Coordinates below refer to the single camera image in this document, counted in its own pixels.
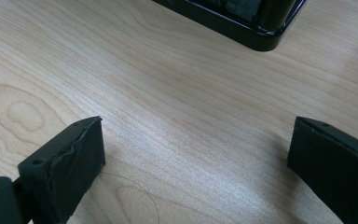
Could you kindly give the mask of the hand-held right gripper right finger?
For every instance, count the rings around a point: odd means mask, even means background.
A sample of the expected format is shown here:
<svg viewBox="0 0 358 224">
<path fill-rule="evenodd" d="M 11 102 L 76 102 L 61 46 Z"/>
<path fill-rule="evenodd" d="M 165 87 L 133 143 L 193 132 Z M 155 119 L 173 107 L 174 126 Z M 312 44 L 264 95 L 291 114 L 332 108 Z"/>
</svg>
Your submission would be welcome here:
<svg viewBox="0 0 358 224">
<path fill-rule="evenodd" d="M 287 160 L 344 224 L 358 224 L 358 139 L 319 120 L 298 117 Z"/>
</svg>

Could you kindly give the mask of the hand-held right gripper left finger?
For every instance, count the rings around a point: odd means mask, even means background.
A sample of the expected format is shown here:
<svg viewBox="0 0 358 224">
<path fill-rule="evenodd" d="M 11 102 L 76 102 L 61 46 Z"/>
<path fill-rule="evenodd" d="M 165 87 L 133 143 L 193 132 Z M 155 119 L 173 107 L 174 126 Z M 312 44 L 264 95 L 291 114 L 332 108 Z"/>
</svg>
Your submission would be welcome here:
<svg viewBox="0 0 358 224">
<path fill-rule="evenodd" d="M 75 212 L 105 165 L 102 119 L 69 125 L 19 165 L 35 202 L 34 224 L 62 224 Z"/>
</svg>

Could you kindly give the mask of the black shoe rack red top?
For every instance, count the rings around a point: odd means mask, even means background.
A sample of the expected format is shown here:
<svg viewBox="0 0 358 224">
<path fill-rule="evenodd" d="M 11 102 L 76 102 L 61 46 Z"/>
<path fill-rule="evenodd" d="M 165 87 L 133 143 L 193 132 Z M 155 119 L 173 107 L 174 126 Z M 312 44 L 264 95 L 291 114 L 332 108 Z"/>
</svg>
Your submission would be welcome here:
<svg viewBox="0 0 358 224">
<path fill-rule="evenodd" d="M 307 0 L 153 0 L 245 47 L 275 49 Z"/>
</svg>

